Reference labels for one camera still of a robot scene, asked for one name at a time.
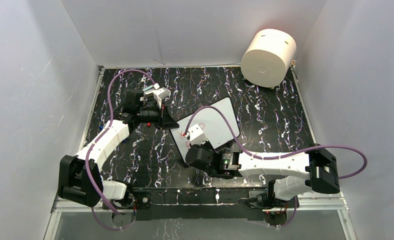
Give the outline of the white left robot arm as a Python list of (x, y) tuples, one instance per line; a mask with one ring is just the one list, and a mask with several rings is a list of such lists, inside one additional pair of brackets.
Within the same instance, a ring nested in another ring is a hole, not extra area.
[(88, 207), (96, 206), (101, 200), (107, 205), (115, 200), (122, 208), (132, 206), (135, 198), (127, 190), (127, 184), (103, 180), (100, 172), (112, 152), (140, 124), (154, 125), (158, 130), (179, 127), (164, 103), (169, 95), (165, 87), (128, 90), (101, 132), (79, 152), (73, 156), (65, 155), (60, 160), (57, 195)]

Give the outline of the black framed whiteboard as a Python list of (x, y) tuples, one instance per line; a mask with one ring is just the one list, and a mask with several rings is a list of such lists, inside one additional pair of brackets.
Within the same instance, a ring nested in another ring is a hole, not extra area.
[(190, 114), (182, 117), (177, 123), (179, 128), (172, 129), (170, 132), (185, 167), (188, 166), (185, 163), (185, 157), (191, 147), (186, 146), (187, 139), (184, 134), (189, 127), (199, 124), (208, 138), (205, 144), (215, 150), (232, 141), (234, 137), (239, 137), (241, 133), (230, 97), (211, 104), (210, 107), (200, 110), (196, 115)]

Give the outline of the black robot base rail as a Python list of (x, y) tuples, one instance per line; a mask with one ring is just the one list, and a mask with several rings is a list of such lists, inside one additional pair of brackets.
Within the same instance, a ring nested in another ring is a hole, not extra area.
[(285, 220), (293, 199), (274, 199), (267, 187), (133, 188), (139, 221), (166, 219)]

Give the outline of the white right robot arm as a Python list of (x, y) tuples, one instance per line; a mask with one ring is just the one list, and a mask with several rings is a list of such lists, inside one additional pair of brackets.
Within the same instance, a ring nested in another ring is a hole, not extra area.
[(273, 207), (280, 207), (294, 196), (310, 191), (320, 194), (340, 192), (337, 159), (319, 146), (297, 154), (275, 156), (267, 152), (246, 154), (232, 149), (215, 152), (202, 145), (193, 145), (184, 161), (212, 178), (229, 180), (253, 175), (284, 176), (268, 188), (266, 199)]

